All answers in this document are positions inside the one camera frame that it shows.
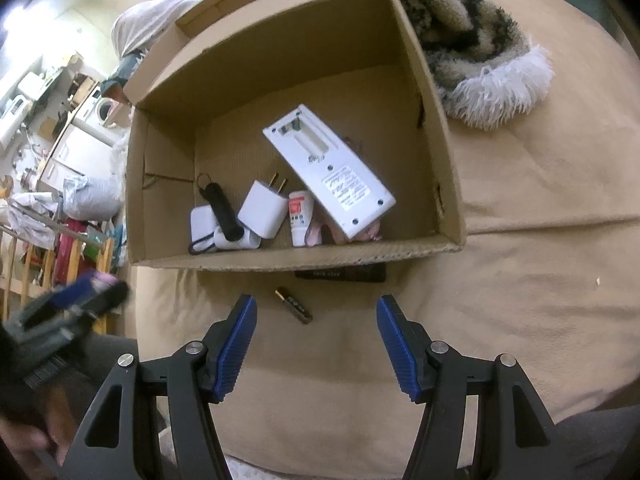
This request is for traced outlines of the person's left hand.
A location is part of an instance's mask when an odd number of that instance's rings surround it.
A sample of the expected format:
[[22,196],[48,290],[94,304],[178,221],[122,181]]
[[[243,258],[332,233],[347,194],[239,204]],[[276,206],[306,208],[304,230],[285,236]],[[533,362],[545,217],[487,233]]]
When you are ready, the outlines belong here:
[[38,429],[1,415],[1,437],[15,458],[37,451],[51,452],[61,466],[73,442],[77,424],[62,387],[52,387],[44,397],[44,428]]

